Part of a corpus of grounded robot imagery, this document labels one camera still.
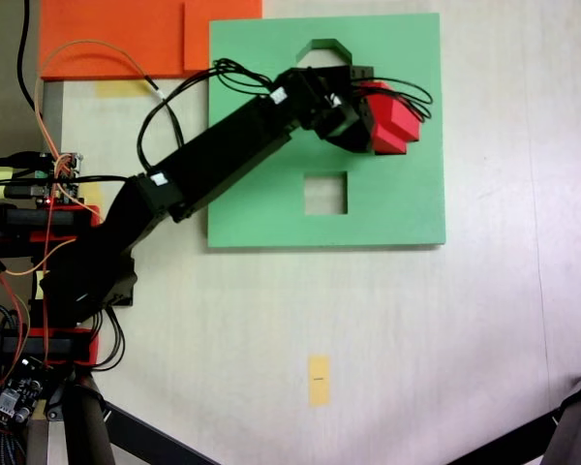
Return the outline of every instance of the square hole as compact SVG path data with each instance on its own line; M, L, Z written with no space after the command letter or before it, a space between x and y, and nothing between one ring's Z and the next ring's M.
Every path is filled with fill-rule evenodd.
M303 195L306 215L348 213L347 174L306 174Z

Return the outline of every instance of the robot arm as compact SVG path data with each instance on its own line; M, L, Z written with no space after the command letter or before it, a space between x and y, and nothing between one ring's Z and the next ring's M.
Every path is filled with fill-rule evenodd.
M372 150L375 120L353 80L372 68L290 69L272 91L128 179L102 225L50 258L41 282L52 326L74 326L136 282L131 249L164 219L188 218L291 140L301 127L353 152Z

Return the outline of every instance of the orange board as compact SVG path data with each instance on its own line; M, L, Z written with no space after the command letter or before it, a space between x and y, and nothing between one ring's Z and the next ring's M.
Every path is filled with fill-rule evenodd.
M39 65L62 44L95 39L127 50L153 78L180 78L209 67L210 20L261 16L261 0L42 0ZM76 45L58 54L43 78L140 76L114 50Z

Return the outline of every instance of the green foam board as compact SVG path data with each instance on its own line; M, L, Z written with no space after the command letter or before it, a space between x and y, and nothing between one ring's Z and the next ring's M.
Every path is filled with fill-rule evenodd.
M214 21L213 58L231 58L274 78L296 66L314 40L337 40L354 65L400 78L434 97L432 119L406 155L352 154L301 129L292 141L209 206L210 247L374 246L442 244L442 90L439 16L383 15ZM209 122L249 97L216 80L209 89ZM347 174L348 213L306 215L306 174Z

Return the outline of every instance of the metal leg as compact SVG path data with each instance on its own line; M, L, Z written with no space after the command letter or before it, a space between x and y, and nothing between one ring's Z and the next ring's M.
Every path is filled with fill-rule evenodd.
M151 465L220 465L118 407L106 403L109 440Z
M529 463L546 451L556 429L554 419L559 417L559 409L549 412L480 449L450 462L449 465L523 465Z
M581 400L564 410L540 465L581 465Z
M95 392L80 386L66 388L62 415L69 465L114 465L101 399Z

